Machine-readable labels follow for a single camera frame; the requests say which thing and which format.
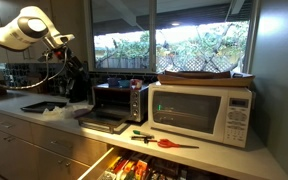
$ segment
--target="microwave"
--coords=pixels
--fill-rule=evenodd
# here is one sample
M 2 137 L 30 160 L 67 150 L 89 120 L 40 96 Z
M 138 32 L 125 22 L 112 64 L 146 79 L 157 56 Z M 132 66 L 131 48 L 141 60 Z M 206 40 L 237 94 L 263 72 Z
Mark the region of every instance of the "microwave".
M 243 87 L 149 85 L 148 124 L 180 135 L 245 147 L 252 92 Z

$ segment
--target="black tray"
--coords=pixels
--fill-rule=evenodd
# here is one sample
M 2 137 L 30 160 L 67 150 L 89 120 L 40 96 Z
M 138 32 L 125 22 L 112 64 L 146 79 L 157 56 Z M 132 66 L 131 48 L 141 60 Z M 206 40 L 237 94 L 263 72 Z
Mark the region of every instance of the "black tray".
M 43 113 L 46 108 L 52 111 L 55 108 L 55 106 L 60 108 L 64 107 L 66 106 L 66 102 L 44 101 L 30 106 L 22 107 L 21 110 L 25 112 Z

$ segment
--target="drawer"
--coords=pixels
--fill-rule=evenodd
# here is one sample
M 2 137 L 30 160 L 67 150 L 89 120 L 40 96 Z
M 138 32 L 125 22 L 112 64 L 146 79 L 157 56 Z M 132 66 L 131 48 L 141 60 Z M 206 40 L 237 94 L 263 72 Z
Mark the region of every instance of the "drawer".
M 32 142 L 30 123 L 0 113 L 0 131 Z
M 124 150 L 119 147 L 112 147 L 96 163 L 94 163 L 78 180 L 98 180 L 105 170 Z
M 38 174 L 41 180 L 72 180 L 81 176 L 90 166 L 38 148 Z
M 31 123 L 34 144 L 92 165 L 108 150 L 106 143 Z
M 116 161 L 119 156 L 122 157 L 123 159 L 122 161 Z M 106 170 L 108 170 L 113 165 L 115 167 L 119 167 L 118 169 L 122 167 L 124 172 L 125 172 L 125 169 L 128 169 L 128 171 L 130 172 L 130 169 L 133 169 L 131 168 L 131 166 L 134 166 L 135 174 L 136 174 L 137 173 L 136 168 L 144 167 L 144 166 L 141 166 L 141 165 L 144 165 L 144 163 L 142 164 L 138 163 L 139 160 L 141 160 L 142 162 L 148 162 L 146 168 L 149 168 L 150 171 L 149 172 L 146 171 L 148 173 L 147 175 L 149 176 L 149 177 L 145 177 L 146 179 L 159 176 L 159 173 L 160 173 L 160 174 L 163 174 L 165 179 L 233 180 L 229 177 L 225 177 L 219 174 L 215 174 L 215 173 L 207 172 L 205 170 L 196 169 L 196 168 L 189 167 L 186 165 L 178 164 L 176 162 L 172 162 L 167 159 L 153 157 L 150 155 L 143 154 L 141 152 L 134 152 L 134 151 L 127 150 L 121 147 L 112 147 L 105 155 L 103 155 L 96 163 L 94 163 L 93 166 L 91 166 L 87 171 L 85 171 L 84 174 L 78 178 L 78 180 L 101 180 L 103 178 L 106 179 L 108 178 L 108 177 L 104 177 L 105 174 L 107 173 Z

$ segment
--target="pen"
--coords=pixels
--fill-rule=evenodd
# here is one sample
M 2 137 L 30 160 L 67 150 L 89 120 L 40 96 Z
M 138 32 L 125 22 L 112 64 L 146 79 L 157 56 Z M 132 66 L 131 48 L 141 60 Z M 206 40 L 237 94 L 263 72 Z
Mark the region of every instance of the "pen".
M 150 136 L 150 137 L 154 138 L 154 135 L 149 134 L 149 133 L 145 133 L 145 132 L 141 132 L 141 131 L 138 131 L 138 130 L 133 130 L 133 133 L 137 134 L 137 135 Z
M 131 140 L 144 140 L 144 139 L 153 139 L 152 136 L 131 136 Z

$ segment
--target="open drawer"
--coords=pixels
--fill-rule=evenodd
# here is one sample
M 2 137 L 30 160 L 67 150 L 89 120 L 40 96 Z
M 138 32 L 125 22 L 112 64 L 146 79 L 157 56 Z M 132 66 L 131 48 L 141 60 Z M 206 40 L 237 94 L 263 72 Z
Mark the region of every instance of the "open drawer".
M 94 163 L 78 180 L 98 180 L 101 179 L 105 170 L 124 151 L 123 148 L 112 147 L 96 163 Z
M 110 169 L 110 171 L 113 172 L 111 167 L 112 165 L 114 167 L 118 167 L 118 165 L 117 166 L 115 165 L 118 164 L 116 163 L 116 160 L 120 157 L 123 157 L 121 158 L 123 160 L 128 159 L 130 161 L 137 162 L 131 165 L 131 166 L 134 166 L 135 168 L 135 172 L 136 172 L 135 174 L 137 174 L 136 169 L 137 168 L 140 169 L 141 167 L 144 167 L 141 165 L 145 165 L 145 162 L 147 162 L 147 166 L 145 165 L 145 168 L 147 167 L 149 170 L 145 172 L 147 176 L 150 177 L 149 179 L 156 177 L 160 179 L 187 179 L 189 180 L 189 179 L 201 178 L 201 179 L 232 180 L 231 178 L 228 178 L 219 174 L 214 174 L 214 173 L 207 172 L 204 170 L 188 167 L 186 165 L 181 165 L 181 164 L 169 161 L 169 160 L 145 155 L 143 153 L 134 152 L 134 151 L 127 150 L 124 148 L 120 148 L 120 147 L 112 147 L 109 151 L 107 151 L 106 154 L 104 154 L 93 166 L 91 166 L 82 176 L 79 177 L 79 180 L 106 179 L 104 176 L 107 174 L 110 174 L 107 170 Z M 125 169 L 132 169 L 131 166 L 128 166 L 129 165 L 128 163 L 126 163 L 126 165 L 123 166 L 121 171 L 125 172 Z

